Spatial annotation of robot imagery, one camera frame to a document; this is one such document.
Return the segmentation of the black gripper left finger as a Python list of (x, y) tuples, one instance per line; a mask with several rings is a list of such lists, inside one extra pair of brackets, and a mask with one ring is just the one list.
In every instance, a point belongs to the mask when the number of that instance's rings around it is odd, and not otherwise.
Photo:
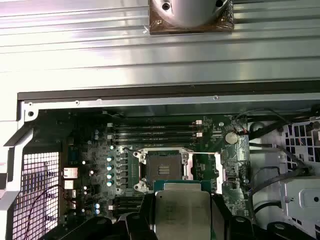
[(153, 220), (155, 195), (146, 194), (138, 212), (122, 215), (115, 223), (96, 216), (78, 226), (57, 226), (41, 237), (42, 240), (154, 240)]

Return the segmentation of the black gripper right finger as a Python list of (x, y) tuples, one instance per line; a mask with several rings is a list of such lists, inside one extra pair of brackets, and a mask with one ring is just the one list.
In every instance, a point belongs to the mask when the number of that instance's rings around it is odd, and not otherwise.
[(211, 224), (217, 240), (302, 240), (304, 232), (285, 222), (271, 222), (267, 229), (242, 216), (234, 216), (221, 195), (211, 196)]

